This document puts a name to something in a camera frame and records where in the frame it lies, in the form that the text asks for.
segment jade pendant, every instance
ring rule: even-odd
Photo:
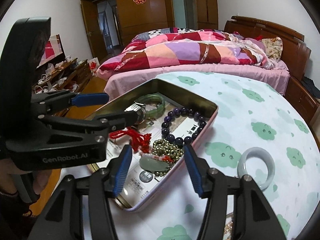
[[[158,161],[152,158],[141,157],[140,167],[145,171],[155,172],[167,172],[169,170],[169,165],[166,162]]]

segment patchwork comforter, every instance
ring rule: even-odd
[[[118,72],[201,63],[272,67],[262,49],[234,34],[212,30],[177,33],[158,30],[137,35],[120,55],[104,62],[97,75],[107,79]]]

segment wooden bed frame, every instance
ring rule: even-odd
[[[231,19],[224,28],[227,33],[239,32],[245,38],[259,35],[263,38],[280,37],[283,41],[281,59],[286,63],[290,75],[301,81],[311,53],[304,43],[304,35],[280,24],[256,18],[232,16]]]

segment wardrobe door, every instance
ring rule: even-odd
[[[167,12],[168,27],[174,27],[174,13],[173,13],[173,2],[172,0],[164,0],[165,8]]]
[[[207,0],[196,0],[198,22],[208,22]]]
[[[198,29],[218,27],[217,0],[196,0]]]
[[[217,0],[208,0],[208,22],[211,24],[218,24]]]
[[[125,45],[139,33],[168,26],[165,0],[145,0],[139,4],[133,0],[116,1]]]

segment blue gripper pad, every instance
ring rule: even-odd
[[[71,99],[71,104],[77,107],[105,105],[109,101],[106,93],[79,94]]]
[[[184,148],[184,160],[187,165],[189,176],[194,191],[200,198],[207,198],[207,193],[211,191],[211,183],[208,183],[207,170],[209,165],[205,159],[199,158],[192,146],[187,145]]]
[[[130,145],[125,145],[119,157],[109,162],[107,168],[110,169],[110,173],[109,179],[105,183],[105,191],[109,192],[112,198],[115,198],[121,193],[131,160],[132,148]]]

